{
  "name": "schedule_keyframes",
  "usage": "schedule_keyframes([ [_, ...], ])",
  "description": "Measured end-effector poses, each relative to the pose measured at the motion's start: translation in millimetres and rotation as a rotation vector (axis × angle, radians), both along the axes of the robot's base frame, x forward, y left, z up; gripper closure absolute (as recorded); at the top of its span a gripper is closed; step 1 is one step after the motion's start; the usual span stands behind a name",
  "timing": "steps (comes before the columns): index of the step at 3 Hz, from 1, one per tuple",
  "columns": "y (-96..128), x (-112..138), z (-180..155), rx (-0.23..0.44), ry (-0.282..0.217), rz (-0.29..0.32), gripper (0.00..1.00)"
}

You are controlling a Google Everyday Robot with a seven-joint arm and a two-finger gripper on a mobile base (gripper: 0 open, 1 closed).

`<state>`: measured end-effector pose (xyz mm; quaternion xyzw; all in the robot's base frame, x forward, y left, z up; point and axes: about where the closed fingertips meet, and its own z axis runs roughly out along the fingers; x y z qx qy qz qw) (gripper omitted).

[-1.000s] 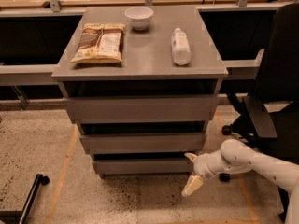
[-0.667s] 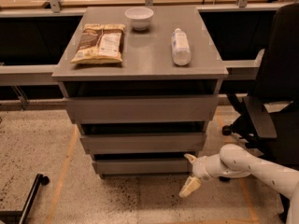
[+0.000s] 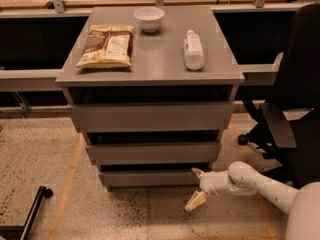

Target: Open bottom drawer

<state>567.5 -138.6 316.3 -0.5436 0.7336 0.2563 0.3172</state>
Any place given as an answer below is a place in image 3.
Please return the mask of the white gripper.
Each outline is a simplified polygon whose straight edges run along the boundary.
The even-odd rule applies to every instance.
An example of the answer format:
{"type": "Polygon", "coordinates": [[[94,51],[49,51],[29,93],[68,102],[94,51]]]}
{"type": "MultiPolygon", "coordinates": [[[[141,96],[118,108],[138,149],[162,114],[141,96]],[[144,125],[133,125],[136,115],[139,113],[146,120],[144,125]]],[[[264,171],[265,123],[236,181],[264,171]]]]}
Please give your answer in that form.
{"type": "Polygon", "coordinates": [[[200,178],[200,189],[203,191],[195,191],[184,209],[187,212],[193,211],[198,206],[205,203],[209,197],[217,196],[228,190],[230,187],[229,176],[227,171],[207,172],[201,169],[192,168],[192,172],[200,178]]]}

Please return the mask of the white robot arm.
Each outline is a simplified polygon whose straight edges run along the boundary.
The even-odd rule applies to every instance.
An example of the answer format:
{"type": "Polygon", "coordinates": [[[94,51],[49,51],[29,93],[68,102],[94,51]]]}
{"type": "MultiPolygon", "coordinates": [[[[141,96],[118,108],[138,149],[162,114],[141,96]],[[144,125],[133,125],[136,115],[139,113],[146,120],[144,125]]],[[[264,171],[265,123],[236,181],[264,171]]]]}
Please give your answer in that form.
{"type": "Polygon", "coordinates": [[[261,194],[288,215],[286,240],[320,240],[320,183],[313,182],[296,189],[271,179],[242,161],[233,162],[225,171],[204,172],[193,168],[199,179],[195,191],[185,206],[192,211],[220,194],[249,196],[261,194]]]}

